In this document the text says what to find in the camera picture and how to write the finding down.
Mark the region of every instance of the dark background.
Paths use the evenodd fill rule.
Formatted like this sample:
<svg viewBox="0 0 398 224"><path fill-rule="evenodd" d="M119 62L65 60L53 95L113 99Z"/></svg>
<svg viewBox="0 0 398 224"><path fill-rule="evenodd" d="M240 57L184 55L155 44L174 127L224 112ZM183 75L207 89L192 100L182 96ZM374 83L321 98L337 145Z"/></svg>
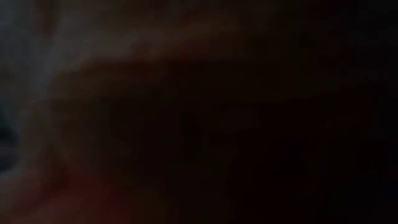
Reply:
<svg viewBox="0 0 398 224"><path fill-rule="evenodd" d="M278 43L274 50L287 57L275 70L284 82L291 78L305 88L286 68L305 52L312 63L306 80L336 87L250 105L257 127L226 137L250 148L239 152L230 170L234 222L398 223L398 5L306 3L313 9L287 2L272 23L278 30L269 37ZM290 33L292 27L298 31ZM357 84L340 85L325 73ZM15 144L3 121L0 144ZM0 151L0 169L14 163L13 154Z"/></svg>

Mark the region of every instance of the human skin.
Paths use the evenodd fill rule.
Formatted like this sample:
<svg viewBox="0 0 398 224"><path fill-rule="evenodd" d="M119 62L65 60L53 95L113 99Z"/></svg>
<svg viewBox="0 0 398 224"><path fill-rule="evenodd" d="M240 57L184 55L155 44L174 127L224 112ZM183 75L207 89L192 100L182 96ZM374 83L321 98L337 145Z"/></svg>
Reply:
<svg viewBox="0 0 398 224"><path fill-rule="evenodd" d="M20 159L0 178L0 223L227 223L226 170L242 146L219 130L256 126L247 105L336 88L301 76L317 54L286 37L332 55L339 40L303 15L278 29L287 3L2 3L15 11L0 85Z"/></svg>

